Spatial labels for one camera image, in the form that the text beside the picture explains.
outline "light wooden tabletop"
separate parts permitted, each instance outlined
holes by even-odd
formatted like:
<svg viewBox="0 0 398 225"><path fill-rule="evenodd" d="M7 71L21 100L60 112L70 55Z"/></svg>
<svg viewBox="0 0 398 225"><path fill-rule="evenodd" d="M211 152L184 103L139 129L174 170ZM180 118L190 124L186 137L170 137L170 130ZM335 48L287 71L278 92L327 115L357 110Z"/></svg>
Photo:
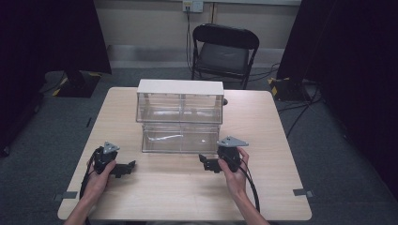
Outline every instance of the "light wooden tabletop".
<svg viewBox="0 0 398 225"><path fill-rule="evenodd" d="M142 125L136 123L134 87L114 87L99 112L68 191L79 191L85 163L105 141L120 147L117 163L136 160L130 175L112 176L90 214L110 220L242 220L221 173L205 171L197 154L142 153ZM295 196L302 188L272 96L266 91L225 90L220 138L233 136L249 143L249 169L256 186L261 214L268 220L308 220L307 198ZM252 202L249 182L247 191ZM66 219L78 202L65 199L58 216Z"/></svg>

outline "chair backrest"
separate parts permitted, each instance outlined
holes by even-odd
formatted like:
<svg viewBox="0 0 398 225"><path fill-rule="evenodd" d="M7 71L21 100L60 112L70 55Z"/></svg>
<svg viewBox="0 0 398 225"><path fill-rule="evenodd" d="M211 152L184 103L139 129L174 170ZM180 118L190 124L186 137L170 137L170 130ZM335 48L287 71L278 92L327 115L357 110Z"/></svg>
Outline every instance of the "chair backrest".
<svg viewBox="0 0 398 225"><path fill-rule="evenodd" d="M230 26L205 23L197 26L192 33L193 42L200 42L257 50L260 41L252 31Z"/></svg>

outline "transparent acrylic container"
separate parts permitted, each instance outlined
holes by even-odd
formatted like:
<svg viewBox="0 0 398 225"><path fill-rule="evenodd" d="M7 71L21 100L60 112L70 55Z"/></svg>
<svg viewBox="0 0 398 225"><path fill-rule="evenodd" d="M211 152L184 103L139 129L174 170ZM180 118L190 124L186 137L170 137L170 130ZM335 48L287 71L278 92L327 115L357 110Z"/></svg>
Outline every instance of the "transparent acrylic container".
<svg viewBox="0 0 398 225"><path fill-rule="evenodd" d="M139 123L222 124L222 82L141 80Z"/></svg>
<svg viewBox="0 0 398 225"><path fill-rule="evenodd" d="M217 152L220 126L210 124L143 124L145 153Z"/></svg>

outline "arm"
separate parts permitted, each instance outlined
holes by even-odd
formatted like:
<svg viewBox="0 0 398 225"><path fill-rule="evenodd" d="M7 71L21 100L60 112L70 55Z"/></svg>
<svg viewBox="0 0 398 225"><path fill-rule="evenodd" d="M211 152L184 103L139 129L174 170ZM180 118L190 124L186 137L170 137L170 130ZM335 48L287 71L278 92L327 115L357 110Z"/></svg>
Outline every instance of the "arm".
<svg viewBox="0 0 398 225"><path fill-rule="evenodd" d="M246 165L249 162L249 155L238 147L237 150L242 155L242 160L246 163L241 163L240 167L247 171ZM255 209L254 205L250 201L246 193L246 176L241 170L237 172L231 172L228 164L219 159L219 165L222 168L226 184L228 186L229 193L232 196L237 208L239 209L242 216L245 218L248 225L269 225L269 223L261 216L261 214Z"/></svg>
<svg viewBox="0 0 398 225"><path fill-rule="evenodd" d="M101 174L97 174L91 165L90 177L88 178L87 186L85 187L84 196L76 204L76 207L70 213L64 225L69 224L84 224L91 208L97 203L103 190L108 183L108 176L111 170L115 167L116 161L111 161L106 165L105 170Z"/></svg>

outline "human hand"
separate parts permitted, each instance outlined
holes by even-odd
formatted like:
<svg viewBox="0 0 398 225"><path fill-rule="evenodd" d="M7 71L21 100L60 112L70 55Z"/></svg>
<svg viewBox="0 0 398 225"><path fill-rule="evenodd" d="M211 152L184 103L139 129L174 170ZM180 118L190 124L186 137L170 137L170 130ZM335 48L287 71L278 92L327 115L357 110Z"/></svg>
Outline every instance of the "human hand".
<svg viewBox="0 0 398 225"><path fill-rule="evenodd" d="M244 162L240 163L240 167L246 172L248 170L249 155L241 147L237 147L237 150L242 155L242 161ZM246 195L246 175L243 171L238 169L236 172L231 172L228 164L221 158L219 159L219 165L225 175L226 184L232 197L235 199L242 194Z"/></svg>
<svg viewBox="0 0 398 225"><path fill-rule="evenodd" d="M88 177L87 186L85 187L82 199L85 199L91 205L97 203L104 189L106 188L106 184L108 183L109 173L115 167L115 165L116 161L112 160L106 165L104 171L101 174L97 174L94 171L93 165L90 165L90 170L89 170L90 175Z"/></svg>

